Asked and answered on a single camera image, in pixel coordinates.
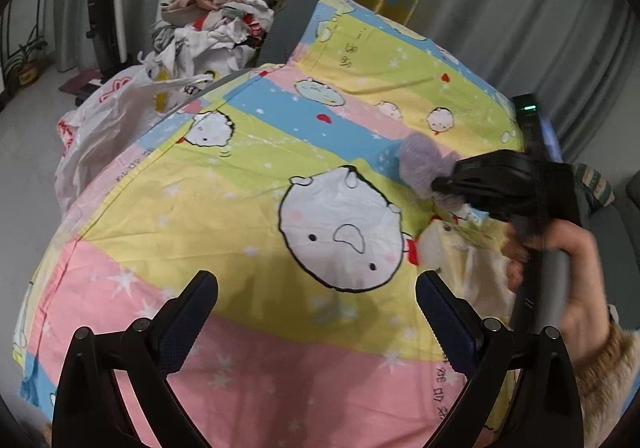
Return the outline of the person's right hand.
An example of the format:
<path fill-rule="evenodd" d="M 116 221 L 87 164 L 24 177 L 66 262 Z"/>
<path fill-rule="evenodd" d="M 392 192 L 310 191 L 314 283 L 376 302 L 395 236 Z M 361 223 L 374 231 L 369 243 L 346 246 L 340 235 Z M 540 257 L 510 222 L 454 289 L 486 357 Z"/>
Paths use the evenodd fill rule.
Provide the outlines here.
<path fill-rule="evenodd" d="M 564 273 L 564 307 L 558 321 L 567 353 L 576 369 L 590 364 L 610 337 L 610 317 L 596 239 L 585 228 L 569 221 L 552 222 L 541 236 L 520 238 L 514 225 L 506 227 L 503 255 L 506 285 L 512 292 L 525 280 L 525 268 L 535 250 L 559 251 Z"/>

